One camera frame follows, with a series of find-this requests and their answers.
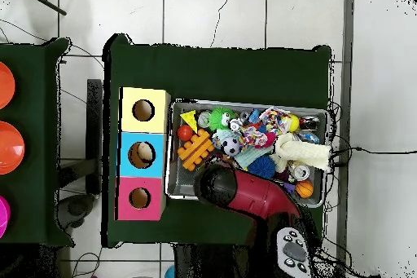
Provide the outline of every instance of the gray plastic bin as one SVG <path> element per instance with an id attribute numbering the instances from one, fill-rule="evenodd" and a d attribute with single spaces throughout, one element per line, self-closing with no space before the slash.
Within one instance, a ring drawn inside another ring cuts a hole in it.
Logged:
<path id="1" fill-rule="evenodd" d="M 282 110 L 288 110 L 294 113 L 298 117 L 303 116 L 316 116 L 320 119 L 318 130 L 314 133 L 320 139 L 320 143 L 328 144 L 328 132 L 329 132 L 329 115 L 326 110 L 322 109 L 310 109 L 310 108 L 292 108 L 281 107 L 277 104 L 271 105 L 259 105 L 259 104 L 241 104 L 241 103 L 228 103 L 228 102 L 213 102 L 207 100 L 193 100 L 193 103 L 189 101 L 185 102 L 181 99 L 177 99 L 171 103 L 170 115 L 172 122 L 172 134 L 168 139 L 168 154 L 169 159 L 166 165 L 166 178 L 165 178 L 165 193 L 175 199 L 185 200 L 197 200 L 193 191 L 193 183 L 195 177 L 195 170 L 189 171 L 182 167 L 182 161 L 178 158 L 177 150 L 181 147 L 180 140 L 177 137 L 177 129 L 179 126 L 184 125 L 185 122 L 181 119 L 180 114 L 189 112 L 191 110 L 213 110 L 216 107 L 230 108 L 236 113 L 243 111 L 250 113 L 254 108 L 258 108 L 260 112 L 274 105 Z M 324 199 L 324 186 L 326 173 L 322 170 L 310 167 L 309 180 L 314 185 L 313 195 L 309 198 L 303 199 L 297 194 L 292 194 L 292 197 L 296 202 L 305 204 L 308 207 L 319 207 L 323 203 Z"/>

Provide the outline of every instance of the dark green table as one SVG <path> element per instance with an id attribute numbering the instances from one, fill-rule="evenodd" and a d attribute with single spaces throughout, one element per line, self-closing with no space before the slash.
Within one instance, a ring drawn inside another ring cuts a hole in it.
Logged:
<path id="1" fill-rule="evenodd" d="M 15 96 L 0 110 L 0 121 L 19 130 L 25 141 L 22 163 L 0 175 L 0 194 L 11 207 L 1 243 L 71 245 L 55 220 L 58 196 L 58 101 L 56 70 L 69 40 L 41 45 L 0 45 L 0 61 L 13 72 Z"/>
<path id="2" fill-rule="evenodd" d="M 253 230 L 252 220 L 240 214 L 198 201 L 174 199 L 167 200 L 159 222 L 114 220 L 120 86 L 163 89 L 174 99 L 326 109 L 330 57 L 328 46 L 312 51 L 201 49 L 134 45 L 124 34 L 113 35 L 103 50 L 103 244 L 125 241 L 244 245 Z M 321 232 L 323 208 L 311 212 Z"/>

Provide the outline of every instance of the pink bowl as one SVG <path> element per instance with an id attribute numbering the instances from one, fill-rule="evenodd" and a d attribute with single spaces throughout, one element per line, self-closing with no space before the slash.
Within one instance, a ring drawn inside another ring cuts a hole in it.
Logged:
<path id="1" fill-rule="evenodd" d="M 10 218 L 10 206 L 6 199 L 0 196 L 0 238 L 6 231 L 7 223 Z"/>

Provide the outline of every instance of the round hole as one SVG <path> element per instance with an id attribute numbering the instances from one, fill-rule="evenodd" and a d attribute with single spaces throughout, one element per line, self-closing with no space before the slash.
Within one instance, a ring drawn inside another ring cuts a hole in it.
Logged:
<path id="1" fill-rule="evenodd" d="M 135 188 L 129 194 L 129 202 L 135 209 L 144 209 L 151 202 L 151 193 L 146 188 Z"/>
<path id="2" fill-rule="evenodd" d="M 149 121 L 155 115 L 155 107 L 149 100 L 140 99 L 132 107 L 134 118 L 139 121 Z"/>
<path id="3" fill-rule="evenodd" d="M 149 168 L 155 157 L 155 149 L 148 142 L 134 143 L 128 152 L 130 164 L 138 169 Z"/>

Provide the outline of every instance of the plastic bowl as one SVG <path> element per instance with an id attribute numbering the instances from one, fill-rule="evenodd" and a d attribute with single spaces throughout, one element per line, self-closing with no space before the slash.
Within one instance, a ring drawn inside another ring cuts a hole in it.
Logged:
<path id="1" fill-rule="evenodd" d="M 0 62 L 0 109 L 6 107 L 15 94 L 15 79 L 11 70 Z"/>
<path id="2" fill-rule="evenodd" d="M 10 206 L 6 199 L 0 196 L 0 238 L 6 231 L 7 224 L 10 218 Z"/>
<path id="3" fill-rule="evenodd" d="M 7 122 L 0 121 L 0 175 L 16 169 L 24 156 L 24 141 L 19 131 Z"/>

